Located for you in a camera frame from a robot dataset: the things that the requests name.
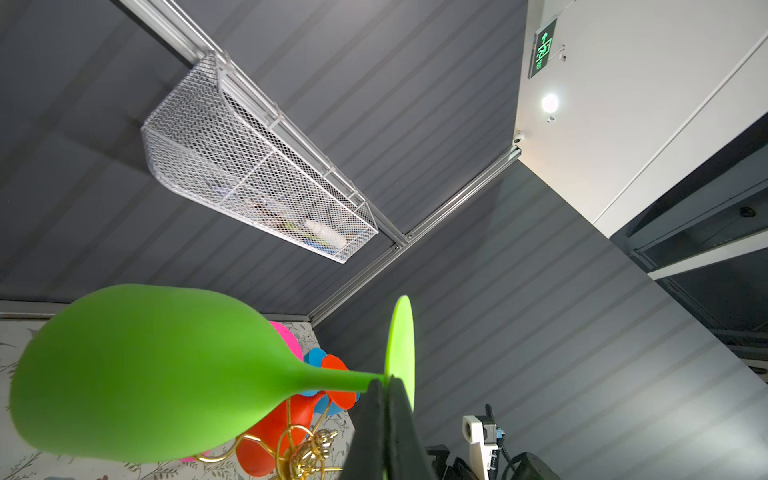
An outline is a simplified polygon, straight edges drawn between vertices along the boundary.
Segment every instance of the white wall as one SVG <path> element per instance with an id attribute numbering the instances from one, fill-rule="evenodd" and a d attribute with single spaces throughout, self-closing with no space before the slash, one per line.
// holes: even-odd
<path id="1" fill-rule="evenodd" d="M 564 3 L 534 0 L 529 26 Z M 521 160 L 609 237 L 768 111 L 766 30 L 764 0 L 568 4 L 552 46 L 566 61 L 527 79 L 526 35 Z M 561 100 L 550 124 L 547 93 Z"/>

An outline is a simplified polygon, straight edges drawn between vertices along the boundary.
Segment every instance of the white mesh basket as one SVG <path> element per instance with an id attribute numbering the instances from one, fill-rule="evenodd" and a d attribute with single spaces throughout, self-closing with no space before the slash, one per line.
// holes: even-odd
<path id="1" fill-rule="evenodd" d="M 200 60 L 141 128 L 152 174 L 206 207 L 344 263 L 378 233 L 355 205 L 222 89 Z"/>

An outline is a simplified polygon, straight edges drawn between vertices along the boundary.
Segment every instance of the dark gray panel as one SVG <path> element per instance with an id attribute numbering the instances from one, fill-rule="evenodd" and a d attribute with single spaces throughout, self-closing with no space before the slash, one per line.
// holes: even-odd
<path id="1" fill-rule="evenodd" d="M 196 12 L 226 38 L 258 5 Z M 0 49 L 29 79 L 4 76 L 0 94 L 0 297 L 67 302 L 139 282 L 306 314 L 392 245 L 378 236 L 340 265 L 162 187 L 139 127 L 187 69 L 109 2 L 60 7 L 37 0 L 2 24 Z"/>
<path id="2" fill-rule="evenodd" d="M 765 474 L 768 387 L 521 164 L 319 324 L 323 347 L 381 371 L 401 294 L 427 445 L 465 456 L 488 402 L 510 453 L 563 479 Z"/>
<path id="3" fill-rule="evenodd" d="M 526 2 L 181 4 L 403 231 L 511 143 Z"/>

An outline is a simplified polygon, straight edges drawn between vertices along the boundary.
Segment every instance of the black cable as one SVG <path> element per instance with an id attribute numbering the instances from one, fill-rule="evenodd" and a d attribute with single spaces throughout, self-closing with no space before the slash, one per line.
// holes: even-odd
<path id="1" fill-rule="evenodd" d="M 485 414 L 491 418 L 492 422 L 496 423 L 496 418 L 493 416 L 493 408 L 491 407 L 490 403 L 485 404 Z M 498 449 L 502 451 L 504 460 L 507 461 L 507 467 L 504 469 L 504 473 L 502 473 L 502 480 L 507 480 L 507 473 L 509 472 L 510 468 L 514 473 L 517 473 L 518 471 L 513 465 L 512 457 L 507 452 L 507 447 L 504 446 L 504 439 L 496 439 L 496 445 L 498 445 Z"/>

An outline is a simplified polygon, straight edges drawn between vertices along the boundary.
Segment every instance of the floral wallpaper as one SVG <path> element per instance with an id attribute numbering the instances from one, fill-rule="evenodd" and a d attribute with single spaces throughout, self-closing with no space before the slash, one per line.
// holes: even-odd
<path id="1" fill-rule="evenodd" d="M 8 394 L 18 359 L 27 343 L 43 326 L 40 321 L 0 320 L 0 480 L 249 480 L 250 477 L 237 462 L 237 458 L 208 465 L 181 461 L 152 464 L 119 463 L 92 458 L 72 458 L 51 455 L 34 450 L 16 435 L 8 412 Z M 296 336 L 303 353 L 318 345 L 312 326 L 308 323 L 284 323 Z M 335 429 L 327 465 L 341 466 L 349 451 L 354 435 L 347 412 L 326 420 L 324 428 Z M 222 445 L 216 453 L 223 452 Z M 326 478 L 335 480 L 338 473 L 330 472 Z"/>

